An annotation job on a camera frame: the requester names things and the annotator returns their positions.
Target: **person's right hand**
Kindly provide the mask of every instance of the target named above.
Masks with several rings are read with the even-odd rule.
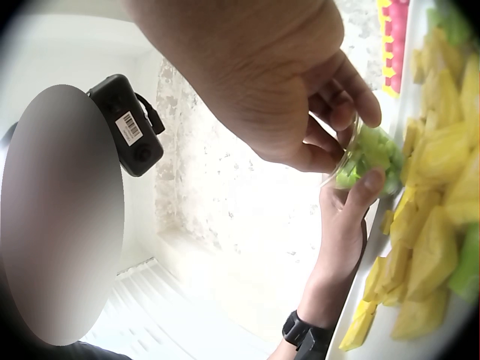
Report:
[[[331,172],[356,110],[372,127],[378,101],[340,50],[333,0],[130,0],[134,20],[215,116],[261,158]]]

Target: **green melon piece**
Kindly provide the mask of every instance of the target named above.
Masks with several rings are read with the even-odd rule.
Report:
[[[470,224],[460,251],[458,266],[448,287],[469,303],[479,300],[479,224]]]

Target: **white plate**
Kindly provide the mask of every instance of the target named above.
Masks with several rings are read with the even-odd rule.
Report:
[[[408,10],[407,40],[398,117],[390,125],[390,134],[397,144],[402,144],[402,134],[407,117],[420,113],[420,86],[412,81],[410,72],[410,56],[414,48],[421,48],[423,36],[427,32],[426,10],[433,7],[432,0],[411,0]],[[390,333],[398,315],[399,308],[389,308],[379,305],[370,331],[363,345],[351,351],[344,352],[338,348],[352,321],[355,309],[362,298],[365,279],[377,256],[386,256],[390,251],[387,236],[380,231],[385,210],[393,208],[399,201],[380,201],[373,221],[370,237],[360,263],[357,275],[350,289],[344,309],[335,329],[327,360],[429,360],[435,359],[445,349],[469,319],[474,307],[469,306],[456,295],[450,296],[450,301],[443,325],[428,336],[413,341],[394,341]]]

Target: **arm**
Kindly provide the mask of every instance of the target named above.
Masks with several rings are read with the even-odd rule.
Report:
[[[345,195],[332,188],[320,192],[322,245],[297,314],[304,322],[334,329],[366,244],[364,216],[384,183],[384,173],[371,170]],[[282,340],[269,360],[293,360],[293,345]]]
[[[151,43],[213,114],[261,158],[331,172],[343,150],[309,110],[350,139],[356,110],[380,124],[378,101],[340,50],[333,0],[126,0]]]

